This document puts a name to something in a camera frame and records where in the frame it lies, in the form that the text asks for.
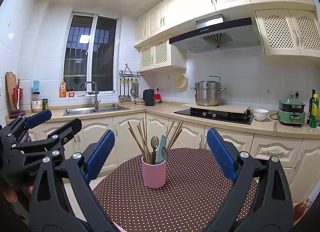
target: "pink cup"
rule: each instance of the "pink cup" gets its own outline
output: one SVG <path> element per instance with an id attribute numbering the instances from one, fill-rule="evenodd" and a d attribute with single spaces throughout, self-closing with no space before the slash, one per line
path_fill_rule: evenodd
<path id="1" fill-rule="evenodd" d="M 149 188 L 160 188 L 165 184 L 167 161 L 161 164 L 147 164 L 141 159 L 143 183 Z"/>

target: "green bottle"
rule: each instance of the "green bottle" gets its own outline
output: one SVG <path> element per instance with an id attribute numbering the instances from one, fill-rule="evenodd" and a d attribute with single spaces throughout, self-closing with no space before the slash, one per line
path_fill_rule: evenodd
<path id="1" fill-rule="evenodd" d="M 310 127 L 315 128 L 317 126 L 317 117 L 318 117 L 318 110 L 319 110 L 319 95 L 314 94 L 312 100 L 312 109 L 310 114 Z"/>

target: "black electric kettle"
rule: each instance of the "black electric kettle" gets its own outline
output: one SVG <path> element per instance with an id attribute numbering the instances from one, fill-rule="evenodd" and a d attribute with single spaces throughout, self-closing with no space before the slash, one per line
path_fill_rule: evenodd
<path id="1" fill-rule="evenodd" d="M 146 102 L 146 106 L 155 105 L 155 90 L 147 89 L 143 91 L 143 100 Z"/>

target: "faucet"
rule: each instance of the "faucet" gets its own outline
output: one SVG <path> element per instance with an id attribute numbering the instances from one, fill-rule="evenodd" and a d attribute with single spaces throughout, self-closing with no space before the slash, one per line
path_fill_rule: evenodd
<path id="1" fill-rule="evenodd" d="M 98 110 L 99 109 L 99 103 L 101 102 L 101 100 L 98 101 L 98 94 L 99 94 L 99 91 L 97 91 L 97 83 L 94 82 L 94 81 L 87 81 L 84 85 L 85 87 L 87 87 L 87 84 L 88 83 L 91 83 L 91 84 L 94 84 L 94 87 L 95 87 L 95 91 L 94 92 L 89 92 L 88 94 L 89 95 L 92 95 L 92 94 L 95 94 L 96 95 L 96 100 L 94 102 L 94 105 L 95 105 L 95 109 Z"/>

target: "window frame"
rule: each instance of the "window frame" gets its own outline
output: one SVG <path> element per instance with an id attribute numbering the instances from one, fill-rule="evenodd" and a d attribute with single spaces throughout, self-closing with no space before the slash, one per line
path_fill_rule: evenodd
<path id="1" fill-rule="evenodd" d="M 71 12 L 71 15 L 70 15 L 70 18 L 69 18 L 69 21 L 68 21 L 68 25 L 67 25 L 67 29 L 66 29 L 66 33 L 65 33 L 65 37 L 64 37 L 64 42 L 63 42 L 63 50 L 62 50 L 62 55 L 61 55 L 60 80 L 62 80 L 64 78 L 65 53 L 66 53 L 66 49 L 67 49 L 67 42 L 68 42 L 68 36 L 69 36 L 70 27 L 71 27 L 71 22 L 72 22 L 72 19 L 73 19 L 74 15 L 92 16 L 93 17 L 91 33 L 90 33 L 90 41 L 89 41 L 89 44 L 88 44 L 89 46 L 88 46 L 88 58 L 87 58 L 87 72 L 86 72 L 87 81 L 91 81 L 90 79 L 92 79 L 93 43 L 94 43 L 94 37 L 95 37 L 95 32 L 96 32 L 98 16 L 117 20 L 115 46 L 114 46 L 114 54 L 113 54 L 113 70 L 112 70 L 112 74 L 113 74 L 113 90 L 111 90 L 111 91 L 99 91 L 99 84 L 98 84 L 98 91 L 99 91 L 98 96 L 100 96 L 100 95 L 102 95 L 102 96 L 116 95 L 116 91 L 117 91 L 117 89 L 116 89 L 116 81 L 117 81 L 116 78 L 117 78 L 117 69 L 118 69 L 117 62 L 118 62 L 118 58 L 119 58 L 121 23 L 120 23 L 119 18 L 114 17 L 114 16 L 109 16 L 109 15 L 104 15 L 104 14 L 86 13 L 86 12 L 77 12 L 77 11 L 72 11 Z M 87 85 L 86 91 L 92 91 L 92 85 L 90 83 Z M 75 91 L 75 94 L 83 94 L 83 93 L 84 93 L 84 91 Z"/>

